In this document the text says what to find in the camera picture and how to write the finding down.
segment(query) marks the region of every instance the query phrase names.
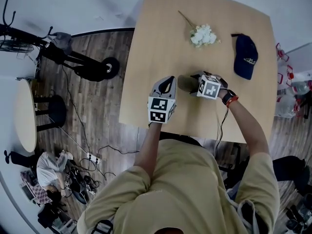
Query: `wooden table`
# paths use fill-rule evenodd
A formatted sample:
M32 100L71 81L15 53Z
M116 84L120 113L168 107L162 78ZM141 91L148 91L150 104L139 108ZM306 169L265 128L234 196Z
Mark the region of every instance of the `wooden table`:
M35 103L48 102L48 109L35 111ZM50 124L37 126L36 116L49 115ZM14 124L24 149L33 152L37 144L37 132L61 127L66 120L66 106L60 96L33 98L31 87L25 79L19 81L16 95Z
M194 48L189 25L178 10L197 25L209 24L221 43ZM257 47L259 58L251 80L234 73L233 33L250 36ZM232 0L144 0L129 53L119 121L147 128L147 100L154 83L197 70L221 75L270 138L277 90L270 18ZM191 97L177 88L176 101L175 113L163 131L216 139L216 112L222 120L226 111L220 100ZM224 122L222 140L245 142L231 113Z

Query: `round white table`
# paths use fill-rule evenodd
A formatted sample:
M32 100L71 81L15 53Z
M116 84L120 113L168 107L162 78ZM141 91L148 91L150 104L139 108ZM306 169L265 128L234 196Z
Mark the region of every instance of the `round white table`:
M47 110L35 111L35 103L49 103ZM37 126L36 116L49 115L51 123ZM22 79L18 84L15 102L14 124L19 140L28 152L33 152L37 144L37 132L61 127L66 120L66 106L62 97L33 98L29 83Z

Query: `wooden floor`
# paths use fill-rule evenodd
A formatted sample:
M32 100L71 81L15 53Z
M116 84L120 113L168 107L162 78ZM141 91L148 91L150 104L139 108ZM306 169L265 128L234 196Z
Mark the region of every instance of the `wooden floor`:
M132 125L125 125L118 122L120 100L123 80L126 70L126 63L131 46L133 32L113 32L101 33L90 36L74 38L73 49L77 52L90 56L96 60L103 60L106 57L115 57L119 60L121 69L118 76L112 80L102 82L90 82L81 79L72 70L64 68L68 75L69 91L72 100L77 107L78 114L85 126L86 139L79 118L73 105L70 103L70 96L67 92L66 75L62 66L57 66L50 60L43 59L41 63L40 78L42 83L39 88L40 96L53 94L60 95L67 107L67 120L63 126L64 131L75 140L86 152L98 155L102 162L98 168L104 172L112 172L118 175L128 167L133 165L135 154L122 155L111 148L99 151L99 148L110 145L122 152L136 151L140 148L146 134L145 129ZM308 120L301 118L274 119L272 136L270 141L270 151L273 158L288 155L295 155L305 158L309 165L311 159L311 139L310 131L312 116ZM46 116L38 116L38 125L49 123ZM215 141L208 139L197 139L205 148L213 150ZM247 147L242 146L242 159L246 157ZM66 149L75 157L75 162L79 164L85 153L61 130L50 129L38 133L39 149L48 152ZM219 164L233 163L235 158L233 143L222 142L217 156ZM109 181L114 178L112 174L106 174L107 180L98 172L90 172L93 179L100 181L99 191ZM281 233L285 229L285 207L300 200L301 196L294 191L292 182L280 182L281 211L275 232ZM69 215L78 220L85 206L79 203L73 196L64 199L67 204Z

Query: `seated person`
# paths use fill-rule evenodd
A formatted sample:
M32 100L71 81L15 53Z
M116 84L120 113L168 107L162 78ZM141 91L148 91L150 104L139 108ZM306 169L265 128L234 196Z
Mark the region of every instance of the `seated person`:
M73 155L65 150L60 153L58 159L56 159L52 153L47 152L44 152L39 157L37 162L38 183L42 188L47 190L49 197L51 194L59 194L59 190L57 189L57 182L60 185L61 195L66 196L63 171L65 169L67 160L73 158Z

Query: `person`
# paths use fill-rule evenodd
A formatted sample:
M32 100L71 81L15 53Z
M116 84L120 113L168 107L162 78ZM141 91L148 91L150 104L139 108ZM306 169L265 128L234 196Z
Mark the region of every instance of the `person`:
M246 140L250 161L235 200L213 155L150 124L133 167L104 187L78 220L79 234L271 233L279 192L264 132L229 90L220 97Z
M63 175L63 171L65 169L67 160L73 158L73 155L65 150L60 153L58 159L56 159L56 157L52 153L48 152L42 153L39 157L37 162L38 183L42 188L47 191L49 197L58 197L58 184L60 186L61 196L66 196L64 183L65 178Z

